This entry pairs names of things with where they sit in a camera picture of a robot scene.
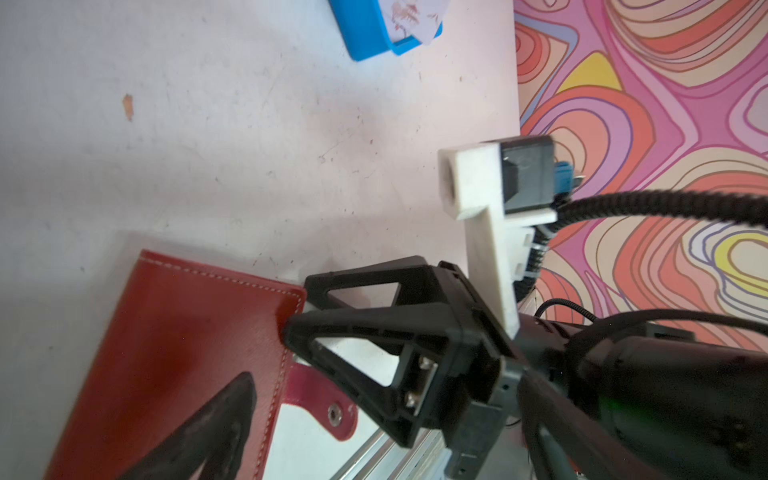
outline red leather notebook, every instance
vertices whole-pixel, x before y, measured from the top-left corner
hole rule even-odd
[[[238,480],[263,475],[292,356],[280,342],[299,286],[144,251],[46,478],[112,480],[237,374],[257,403]]]

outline colorful patterned fabric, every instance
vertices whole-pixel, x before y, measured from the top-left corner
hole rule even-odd
[[[551,134],[585,176],[574,197],[678,189],[768,195],[768,1],[515,0],[523,134]],[[598,316],[648,308],[768,321],[768,233],[624,217],[563,229],[538,302]],[[581,323],[558,306],[549,318]],[[673,322],[710,343],[768,339]]]

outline table surface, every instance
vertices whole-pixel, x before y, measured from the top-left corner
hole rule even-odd
[[[296,283],[462,265],[436,152],[519,132],[509,0],[359,64],[323,0],[5,0],[0,65],[2,478],[41,477],[142,248]],[[284,406],[266,476],[328,478],[373,429]]]

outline black corrugated tube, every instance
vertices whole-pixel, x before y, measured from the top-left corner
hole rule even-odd
[[[597,195],[562,204],[558,220],[536,228],[526,277],[515,282],[515,298],[522,300],[536,284],[549,241],[573,223],[607,217],[677,217],[745,223],[768,229],[768,197],[692,191],[641,190]]]

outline blue box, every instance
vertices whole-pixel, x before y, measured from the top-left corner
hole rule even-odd
[[[346,49],[354,61],[371,58],[387,50],[402,55],[422,43],[415,37],[397,43],[389,40],[378,0],[329,0]],[[442,33],[442,23],[435,38]]]

